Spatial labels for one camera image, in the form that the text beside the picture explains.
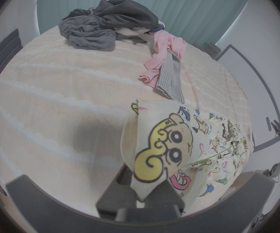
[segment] green curtain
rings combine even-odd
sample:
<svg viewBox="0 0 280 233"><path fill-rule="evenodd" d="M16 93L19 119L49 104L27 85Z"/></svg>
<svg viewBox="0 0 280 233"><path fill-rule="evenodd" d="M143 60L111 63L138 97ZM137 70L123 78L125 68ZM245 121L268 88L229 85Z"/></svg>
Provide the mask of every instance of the green curtain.
<svg viewBox="0 0 280 233"><path fill-rule="evenodd" d="M40 33L57 25L75 8L88 9L100 0L37 0ZM248 0L134 0L165 23L165 30L190 44L216 43Z"/></svg>

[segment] pile of clothes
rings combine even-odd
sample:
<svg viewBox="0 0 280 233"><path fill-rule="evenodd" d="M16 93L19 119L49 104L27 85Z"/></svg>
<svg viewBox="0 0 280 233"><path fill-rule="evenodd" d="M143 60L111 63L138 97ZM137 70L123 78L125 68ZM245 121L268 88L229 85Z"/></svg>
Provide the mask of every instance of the pile of clothes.
<svg viewBox="0 0 280 233"><path fill-rule="evenodd" d="M96 8L75 9L58 25L60 34L77 48L110 49L115 40L154 48L144 64L144 82L169 99L184 103L181 58L186 42L165 31L165 24L145 6L132 0L101 0Z"/></svg>

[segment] black garment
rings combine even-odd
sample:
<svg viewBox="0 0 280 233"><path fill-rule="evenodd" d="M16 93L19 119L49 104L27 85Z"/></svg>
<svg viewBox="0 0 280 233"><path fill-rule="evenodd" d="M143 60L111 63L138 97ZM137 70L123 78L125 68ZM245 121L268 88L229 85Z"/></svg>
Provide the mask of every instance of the black garment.
<svg viewBox="0 0 280 233"><path fill-rule="evenodd" d="M90 10L75 9L63 20L75 16L89 16ZM94 15L103 18L100 20L101 29L158 27L158 17L147 7L132 0L101 0L95 8Z"/></svg>

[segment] pink garment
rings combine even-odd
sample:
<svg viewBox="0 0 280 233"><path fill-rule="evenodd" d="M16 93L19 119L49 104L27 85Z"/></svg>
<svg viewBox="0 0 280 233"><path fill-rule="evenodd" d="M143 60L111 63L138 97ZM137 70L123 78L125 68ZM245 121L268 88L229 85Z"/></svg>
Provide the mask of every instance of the pink garment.
<svg viewBox="0 0 280 233"><path fill-rule="evenodd" d="M159 30L154 33L154 49L156 53L153 58L144 63L147 71L139 76L140 79L145 78L144 83L152 88L156 88L161 66L167 57L167 49L173 51L181 59L186 49L186 42L181 37Z"/></svg>

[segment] cable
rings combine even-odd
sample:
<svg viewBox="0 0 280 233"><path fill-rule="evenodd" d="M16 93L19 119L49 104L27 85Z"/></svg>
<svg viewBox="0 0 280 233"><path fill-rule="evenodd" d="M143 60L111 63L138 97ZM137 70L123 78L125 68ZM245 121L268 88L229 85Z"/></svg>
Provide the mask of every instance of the cable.
<svg viewBox="0 0 280 233"><path fill-rule="evenodd" d="M272 197L273 197L273 196L275 195L275 193L277 192L279 186L280 186L280 184L277 186L275 192L274 192L273 195L270 197L270 199L266 201L266 203L269 202L269 201L272 199Z"/></svg>

